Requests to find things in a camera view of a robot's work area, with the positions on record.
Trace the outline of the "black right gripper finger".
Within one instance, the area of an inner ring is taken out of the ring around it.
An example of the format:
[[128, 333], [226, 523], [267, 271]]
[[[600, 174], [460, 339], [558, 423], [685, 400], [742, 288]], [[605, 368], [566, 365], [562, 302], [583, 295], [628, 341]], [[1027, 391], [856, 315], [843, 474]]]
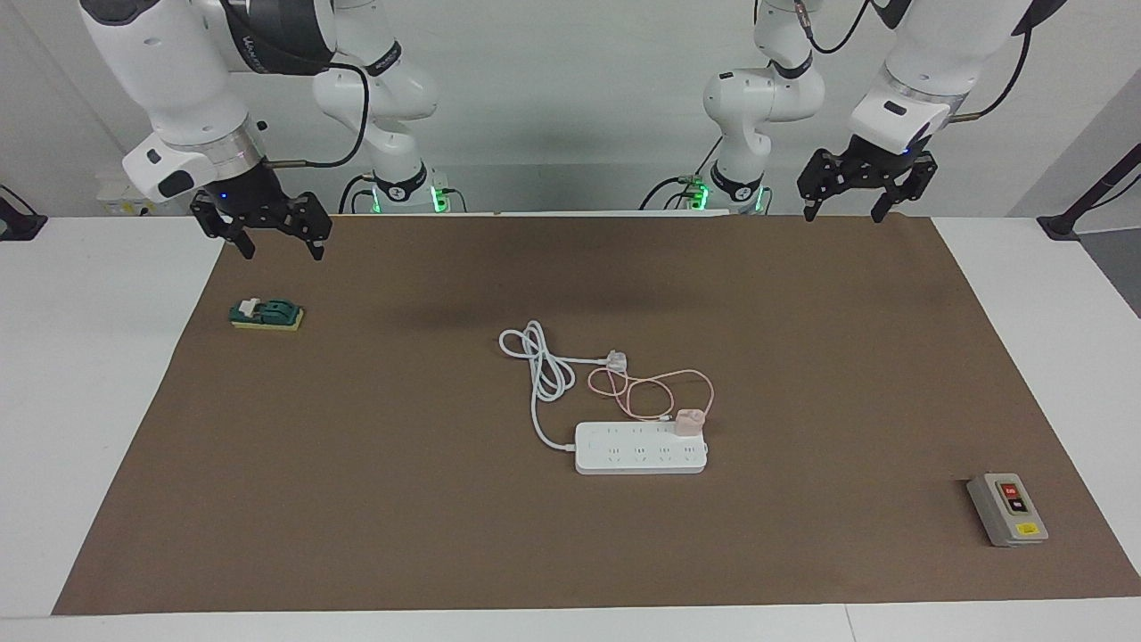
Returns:
[[253, 259], [256, 245], [245, 231], [241, 220], [227, 220], [220, 214], [208, 194], [196, 194], [191, 200], [191, 216], [202, 228], [207, 237], [216, 237], [237, 247], [246, 260]]
[[332, 220], [314, 192], [304, 192], [284, 203], [283, 231], [301, 242], [314, 261], [324, 259], [325, 243], [332, 231]]

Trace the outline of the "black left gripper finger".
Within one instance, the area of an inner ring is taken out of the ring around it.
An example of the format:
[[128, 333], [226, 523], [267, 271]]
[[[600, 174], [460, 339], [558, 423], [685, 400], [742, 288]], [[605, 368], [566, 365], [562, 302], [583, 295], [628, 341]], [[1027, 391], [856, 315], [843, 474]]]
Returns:
[[882, 172], [880, 177], [883, 193], [872, 208], [872, 220], [881, 224], [889, 211], [904, 201], [917, 201], [926, 190], [938, 170], [931, 152], [916, 152], [898, 163], [900, 170]]
[[814, 151], [796, 179], [807, 222], [814, 222], [826, 200], [849, 190], [852, 171], [853, 159], [850, 155], [826, 149]]

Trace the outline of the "white power strip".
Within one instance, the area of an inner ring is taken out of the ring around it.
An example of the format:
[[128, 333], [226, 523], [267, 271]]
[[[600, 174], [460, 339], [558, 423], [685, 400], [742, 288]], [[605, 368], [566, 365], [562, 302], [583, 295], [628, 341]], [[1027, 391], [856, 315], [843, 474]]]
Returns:
[[675, 420], [584, 422], [575, 426], [574, 462], [584, 476], [697, 474], [709, 464], [709, 444]]

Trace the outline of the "black slanted stand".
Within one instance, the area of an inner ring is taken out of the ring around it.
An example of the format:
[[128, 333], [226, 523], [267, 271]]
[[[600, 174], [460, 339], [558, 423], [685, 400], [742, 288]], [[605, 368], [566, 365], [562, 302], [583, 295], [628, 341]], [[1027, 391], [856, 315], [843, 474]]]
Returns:
[[1079, 243], [1081, 237], [1075, 231], [1075, 226], [1079, 224], [1081, 217], [1089, 214], [1093, 209], [1112, 203], [1141, 182], [1141, 170], [1136, 170], [1136, 166], [1141, 166], [1141, 143], [1136, 143], [1123, 159], [1112, 164], [1089, 187], [1089, 190], [1081, 195], [1079, 200], [1065, 210], [1063, 214], [1036, 217], [1036, 222], [1047, 239], [1057, 243]]

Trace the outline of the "black stand foot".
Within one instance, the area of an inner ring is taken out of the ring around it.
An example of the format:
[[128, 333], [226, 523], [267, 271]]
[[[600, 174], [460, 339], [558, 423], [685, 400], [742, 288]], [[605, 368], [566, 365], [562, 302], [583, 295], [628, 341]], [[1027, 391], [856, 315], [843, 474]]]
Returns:
[[48, 220], [13, 188], [0, 184], [0, 243], [37, 239]]

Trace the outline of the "brown table mat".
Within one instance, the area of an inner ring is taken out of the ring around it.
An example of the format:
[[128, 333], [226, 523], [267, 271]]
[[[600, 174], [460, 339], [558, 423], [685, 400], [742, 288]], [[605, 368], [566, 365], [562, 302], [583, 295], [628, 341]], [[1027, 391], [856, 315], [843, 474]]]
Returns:
[[[933, 224], [349, 217], [225, 247], [54, 613], [1141, 595]], [[228, 322], [245, 298], [296, 332]], [[497, 335], [717, 387], [696, 476], [582, 476]], [[1043, 544], [965, 485], [1015, 473]]]

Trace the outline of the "grey push button box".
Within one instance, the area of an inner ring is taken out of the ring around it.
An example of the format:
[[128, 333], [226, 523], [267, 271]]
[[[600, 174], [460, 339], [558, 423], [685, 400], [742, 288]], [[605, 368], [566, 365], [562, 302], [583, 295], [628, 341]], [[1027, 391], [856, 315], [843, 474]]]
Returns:
[[974, 476], [965, 487], [993, 546], [1034, 546], [1050, 538], [1020, 476], [984, 473]]

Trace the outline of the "white wall box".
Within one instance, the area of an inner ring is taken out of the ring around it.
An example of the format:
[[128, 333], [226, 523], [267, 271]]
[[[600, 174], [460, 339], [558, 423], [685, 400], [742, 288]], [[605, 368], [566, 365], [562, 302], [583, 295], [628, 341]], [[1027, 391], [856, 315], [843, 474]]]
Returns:
[[147, 198], [126, 176], [99, 178], [96, 200], [106, 216], [178, 217], [184, 216], [179, 200], [155, 201]]

